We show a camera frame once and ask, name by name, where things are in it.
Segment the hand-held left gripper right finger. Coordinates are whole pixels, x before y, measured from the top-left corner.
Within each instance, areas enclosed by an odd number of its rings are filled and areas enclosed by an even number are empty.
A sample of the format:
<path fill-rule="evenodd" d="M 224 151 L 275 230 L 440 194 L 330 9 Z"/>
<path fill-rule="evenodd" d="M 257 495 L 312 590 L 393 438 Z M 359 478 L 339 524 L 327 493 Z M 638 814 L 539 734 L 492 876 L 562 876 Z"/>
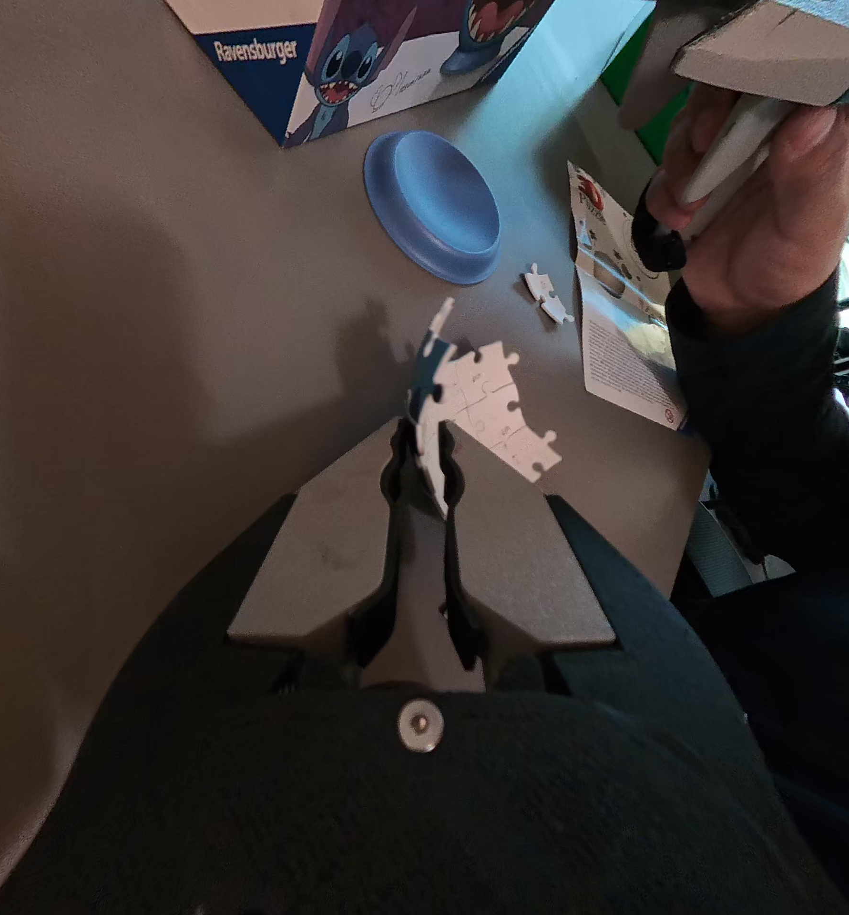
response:
<path fill-rule="evenodd" d="M 545 495 L 453 422 L 440 425 L 445 609 L 469 671 L 607 648 L 615 634 Z"/>

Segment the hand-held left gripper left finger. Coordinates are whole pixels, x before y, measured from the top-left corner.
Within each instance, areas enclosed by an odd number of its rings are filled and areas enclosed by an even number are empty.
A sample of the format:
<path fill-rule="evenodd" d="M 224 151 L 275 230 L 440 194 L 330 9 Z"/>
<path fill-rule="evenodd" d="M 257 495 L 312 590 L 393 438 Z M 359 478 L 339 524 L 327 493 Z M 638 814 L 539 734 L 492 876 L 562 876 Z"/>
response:
<path fill-rule="evenodd" d="M 300 487 L 230 640 L 371 664 L 395 626 L 405 459 L 406 421 L 392 419 Z"/>

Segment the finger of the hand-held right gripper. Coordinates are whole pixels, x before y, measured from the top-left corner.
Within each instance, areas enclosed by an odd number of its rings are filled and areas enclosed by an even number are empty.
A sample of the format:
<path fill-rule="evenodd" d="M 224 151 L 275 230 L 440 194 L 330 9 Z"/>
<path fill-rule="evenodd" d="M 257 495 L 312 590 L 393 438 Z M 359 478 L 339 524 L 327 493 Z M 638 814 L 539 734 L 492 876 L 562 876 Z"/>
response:
<path fill-rule="evenodd" d="M 849 1 L 747 2 L 686 41 L 670 70 L 742 94 L 839 102 L 849 92 Z"/>
<path fill-rule="evenodd" d="M 643 50 L 619 105 L 619 126 L 629 131 L 639 130 L 685 89 L 690 81 L 672 71 L 680 49 L 745 3 L 657 1 Z"/>

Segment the cartoon printed puzzle box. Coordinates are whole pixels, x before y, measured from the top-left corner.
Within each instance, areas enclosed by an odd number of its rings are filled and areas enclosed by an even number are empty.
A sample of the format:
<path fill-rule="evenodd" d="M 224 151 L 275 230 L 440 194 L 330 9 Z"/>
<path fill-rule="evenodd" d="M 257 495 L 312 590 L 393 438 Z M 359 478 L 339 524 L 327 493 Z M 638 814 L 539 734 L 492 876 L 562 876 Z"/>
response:
<path fill-rule="evenodd" d="M 497 81 L 551 1 L 167 1 L 283 148 Z"/>

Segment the white folded leaflet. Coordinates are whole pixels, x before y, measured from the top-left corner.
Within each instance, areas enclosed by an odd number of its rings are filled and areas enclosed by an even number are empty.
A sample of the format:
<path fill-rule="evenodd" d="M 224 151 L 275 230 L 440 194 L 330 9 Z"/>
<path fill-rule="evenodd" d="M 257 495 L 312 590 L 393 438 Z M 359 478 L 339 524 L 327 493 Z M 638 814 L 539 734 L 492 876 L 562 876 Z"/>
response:
<path fill-rule="evenodd" d="M 665 303 L 667 273 L 647 269 L 632 216 L 583 169 L 568 164 L 580 287 L 585 389 L 674 431 L 687 424 Z"/>

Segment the assembled curved puzzle section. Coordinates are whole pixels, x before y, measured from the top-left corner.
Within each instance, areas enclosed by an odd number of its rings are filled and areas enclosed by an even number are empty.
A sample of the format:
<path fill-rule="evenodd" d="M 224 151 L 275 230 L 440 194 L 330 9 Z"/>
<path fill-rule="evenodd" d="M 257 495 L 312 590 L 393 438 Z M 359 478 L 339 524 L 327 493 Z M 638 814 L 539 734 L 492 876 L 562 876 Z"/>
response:
<path fill-rule="evenodd" d="M 443 520 L 449 504 L 441 424 L 455 424 L 532 483 L 563 460 L 554 449 L 555 431 L 540 435 L 523 416 L 511 373 L 520 355 L 506 353 L 503 343 L 495 341 L 458 356 L 456 346 L 441 337 L 453 305 L 453 298 L 446 298 L 428 326 L 416 353 L 407 399 L 415 461 Z"/>

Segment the blue round ball stand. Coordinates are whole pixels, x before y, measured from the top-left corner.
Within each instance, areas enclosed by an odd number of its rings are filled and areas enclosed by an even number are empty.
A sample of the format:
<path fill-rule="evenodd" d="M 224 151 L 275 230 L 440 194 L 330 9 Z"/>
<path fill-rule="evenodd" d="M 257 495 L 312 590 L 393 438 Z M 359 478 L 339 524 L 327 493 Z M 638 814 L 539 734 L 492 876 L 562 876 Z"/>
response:
<path fill-rule="evenodd" d="M 453 143 L 423 130 L 386 132 L 368 147 L 363 178 L 383 230 L 425 271 L 476 285 L 497 269 L 497 200 Z"/>

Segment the person's right hand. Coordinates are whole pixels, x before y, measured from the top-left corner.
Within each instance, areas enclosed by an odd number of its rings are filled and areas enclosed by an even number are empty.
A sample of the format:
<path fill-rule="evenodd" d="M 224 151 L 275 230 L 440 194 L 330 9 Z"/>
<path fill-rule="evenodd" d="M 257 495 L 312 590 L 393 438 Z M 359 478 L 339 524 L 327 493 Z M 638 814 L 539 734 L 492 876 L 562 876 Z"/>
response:
<path fill-rule="evenodd" d="M 687 250 L 682 281 L 706 333 L 746 335 L 815 292 L 848 233 L 849 104 L 797 107 Z"/>

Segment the person's right forearm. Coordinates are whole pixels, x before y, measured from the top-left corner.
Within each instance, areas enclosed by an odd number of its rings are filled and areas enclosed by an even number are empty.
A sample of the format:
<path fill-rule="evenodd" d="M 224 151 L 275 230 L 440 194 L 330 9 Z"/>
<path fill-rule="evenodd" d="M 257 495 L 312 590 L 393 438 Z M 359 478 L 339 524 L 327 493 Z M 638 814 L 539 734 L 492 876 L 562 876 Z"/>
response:
<path fill-rule="evenodd" d="M 671 346 L 720 497 L 751 542 L 795 569 L 849 569 L 849 420 L 832 392 L 836 274 L 766 324 L 717 329 L 685 283 Z"/>

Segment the green plastic crate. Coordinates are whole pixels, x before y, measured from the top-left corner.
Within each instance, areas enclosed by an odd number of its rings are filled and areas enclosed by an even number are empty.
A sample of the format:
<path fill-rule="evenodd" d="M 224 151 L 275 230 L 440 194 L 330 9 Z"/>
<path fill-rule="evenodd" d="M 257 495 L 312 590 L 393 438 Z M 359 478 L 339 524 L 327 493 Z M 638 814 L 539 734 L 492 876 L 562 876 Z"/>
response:
<path fill-rule="evenodd" d="M 633 32 L 630 35 L 624 33 L 600 76 L 602 85 L 617 106 L 624 101 L 630 77 L 643 51 L 653 15 L 650 10 L 644 16 L 638 14 L 635 17 L 631 24 Z M 676 91 L 650 120 L 635 130 L 639 142 L 657 166 L 661 164 L 671 125 L 687 104 L 691 92 L 690 87 Z"/>

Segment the joined white puzzle pieces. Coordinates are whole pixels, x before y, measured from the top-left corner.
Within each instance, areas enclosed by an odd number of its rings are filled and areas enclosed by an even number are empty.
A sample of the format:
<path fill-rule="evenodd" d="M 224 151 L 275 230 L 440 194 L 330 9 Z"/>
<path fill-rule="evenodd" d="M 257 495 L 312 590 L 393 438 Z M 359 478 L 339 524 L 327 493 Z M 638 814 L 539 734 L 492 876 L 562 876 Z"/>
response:
<path fill-rule="evenodd" d="M 524 284 L 540 311 L 557 326 L 574 324 L 575 318 L 558 298 L 550 277 L 532 263 L 522 274 Z"/>

